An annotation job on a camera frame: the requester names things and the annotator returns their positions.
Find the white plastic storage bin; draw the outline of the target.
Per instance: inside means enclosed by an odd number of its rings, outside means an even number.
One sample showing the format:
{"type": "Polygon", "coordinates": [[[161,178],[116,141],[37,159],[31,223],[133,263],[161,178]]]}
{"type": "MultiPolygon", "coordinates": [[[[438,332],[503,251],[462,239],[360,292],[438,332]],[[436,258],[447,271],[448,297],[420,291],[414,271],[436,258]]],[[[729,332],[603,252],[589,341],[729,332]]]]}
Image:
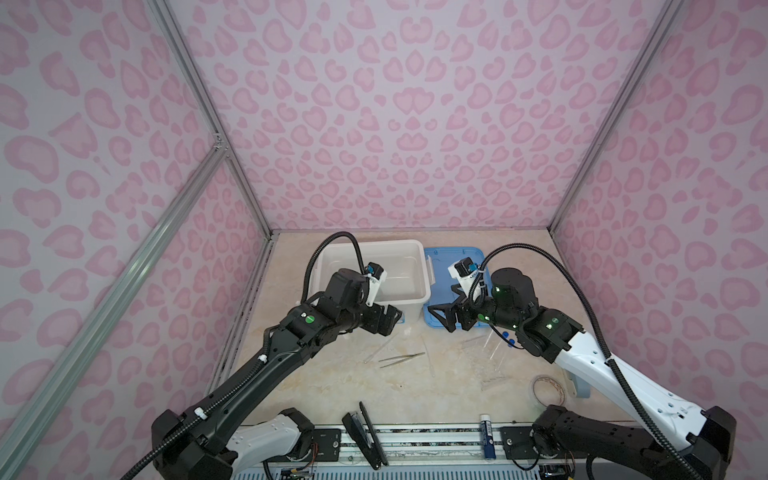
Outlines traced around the white plastic storage bin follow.
{"type": "MultiPolygon", "coordinates": [[[[379,264],[387,278],[376,302],[393,305],[403,312],[401,323],[415,323],[431,298],[431,284],[423,244],[415,239],[360,242],[363,264],[379,264]]],[[[340,268],[359,270],[354,247],[349,242],[333,242],[317,259],[310,277],[309,294],[323,290],[331,275],[340,268]]]]}

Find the black stapler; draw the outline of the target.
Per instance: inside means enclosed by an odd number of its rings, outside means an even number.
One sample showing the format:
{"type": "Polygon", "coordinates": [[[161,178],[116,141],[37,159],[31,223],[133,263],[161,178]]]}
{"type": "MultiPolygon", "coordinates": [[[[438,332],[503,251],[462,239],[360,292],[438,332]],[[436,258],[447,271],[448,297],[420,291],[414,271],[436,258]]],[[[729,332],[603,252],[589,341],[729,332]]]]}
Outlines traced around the black stapler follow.
{"type": "Polygon", "coordinates": [[[388,466],[389,462],[364,403],[358,403],[358,412],[348,412],[342,417],[342,425],[373,470],[388,466]]]}

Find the glass stirring rod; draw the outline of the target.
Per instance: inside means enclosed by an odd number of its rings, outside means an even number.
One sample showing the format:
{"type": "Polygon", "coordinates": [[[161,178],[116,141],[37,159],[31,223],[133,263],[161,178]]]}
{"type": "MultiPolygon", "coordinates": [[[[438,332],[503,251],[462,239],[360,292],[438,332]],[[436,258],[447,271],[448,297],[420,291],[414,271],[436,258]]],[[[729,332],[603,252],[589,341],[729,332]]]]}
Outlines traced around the glass stirring rod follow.
{"type": "Polygon", "coordinates": [[[363,364],[368,364],[373,361],[373,359],[382,351],[384,350],[396,337],[398,336],[397,333],[391,335],[384,343],[382,343],[380,346],[376,347],[372,353],[370,353],[363,361],[363,364]]]}
{"type": "Polygon", "coordinates": [[[423,338],[423,336],[421,337],[421,342],[422,342],[422,346],[423,346],[423,349],[424,349],[424,354],[425,354],[425,356],[427,358],[427,364],[428,364],[428,367],[429,367],[430,376],[432,378],[436,378],[436,372],[435,372],[434,365],[433,365],[433,362],[432,362],[432,359],[431,359],[431,356],[430,356],[429,347],[427,345],[427,342],[423,338]]]}

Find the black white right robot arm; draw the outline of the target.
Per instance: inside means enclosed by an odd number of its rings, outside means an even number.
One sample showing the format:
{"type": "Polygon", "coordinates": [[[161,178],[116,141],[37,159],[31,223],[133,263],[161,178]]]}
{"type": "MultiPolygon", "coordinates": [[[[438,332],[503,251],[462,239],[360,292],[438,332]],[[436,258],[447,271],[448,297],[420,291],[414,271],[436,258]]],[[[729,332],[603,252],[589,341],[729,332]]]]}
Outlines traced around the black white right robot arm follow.
{"type": "Polygon", "coordinates": [[[736,433],[730,413],[687,401],[608,353],[579,322],[540,305],[520,270],[497,270],[486,284],[465,258],[448,272],[456,299],[429,309],[448,331],[477,323],[510,330],[518,347],[584,381],[638,423],[614,425],[550,405],[532,424],[527,448],[544,458],[582,453],[589,462],[608,460],[651,479],[725,477],[736,433]]]}

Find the clear acrylic test tube rack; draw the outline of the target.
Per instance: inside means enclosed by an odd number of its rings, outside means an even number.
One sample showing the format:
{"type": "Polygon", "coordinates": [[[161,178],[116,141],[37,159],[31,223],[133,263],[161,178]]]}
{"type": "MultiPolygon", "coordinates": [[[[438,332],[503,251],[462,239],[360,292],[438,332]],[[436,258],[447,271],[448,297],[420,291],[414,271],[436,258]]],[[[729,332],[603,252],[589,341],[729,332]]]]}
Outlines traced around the clear acrylic test tube rack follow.
{"type": "Polygon", "coordinates": [[[507,370],[508,364],[501,374],[495,374],[493,372],[492,364],[483,354],[465,354],[467,355],[475,375],[480,381],[482,391],[500,387],[512,380],[512,374],[507,370]]]}

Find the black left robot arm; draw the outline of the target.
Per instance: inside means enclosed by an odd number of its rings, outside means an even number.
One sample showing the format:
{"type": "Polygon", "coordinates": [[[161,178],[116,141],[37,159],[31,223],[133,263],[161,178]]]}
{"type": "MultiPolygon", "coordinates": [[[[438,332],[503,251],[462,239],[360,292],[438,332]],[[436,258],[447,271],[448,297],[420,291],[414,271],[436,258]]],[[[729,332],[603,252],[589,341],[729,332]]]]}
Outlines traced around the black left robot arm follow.
{"type": "Polygon", "coordinates": [[[402,313],[375,301],[384,269],[342,268],[320,291],[292,308],[264,333],[261,349],[228,380],[180,414],[171,410],[151,426],[152,449],[126,473],[152,465],[165,479],[228,479],[238,453],[229,442],[246,417],[293,371],[344,332],[361,328],[388,336],[402,313]]]}

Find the metal tweezers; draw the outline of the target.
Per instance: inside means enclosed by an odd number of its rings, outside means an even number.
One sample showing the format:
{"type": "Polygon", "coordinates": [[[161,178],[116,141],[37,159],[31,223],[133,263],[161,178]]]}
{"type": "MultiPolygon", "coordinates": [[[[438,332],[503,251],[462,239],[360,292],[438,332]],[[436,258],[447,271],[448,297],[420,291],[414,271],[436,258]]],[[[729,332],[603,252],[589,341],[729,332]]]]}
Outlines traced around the metal tweezers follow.
{"type": "Polygon", "coordinates": [[[392,366],[395,366],[395,365],[399,365],[399,364],[402,364],[402,363],[414,360],[414,359],[422,357],[424,355],[425,355],[424,352],[418,352],[418,353],[399,355],[399,356],[394,356],[394,357],[389,357],[389,358],[381,359],[379,361],[380,368],[381,369],[389,368],[389,367],[392,367],[392,366]]]}

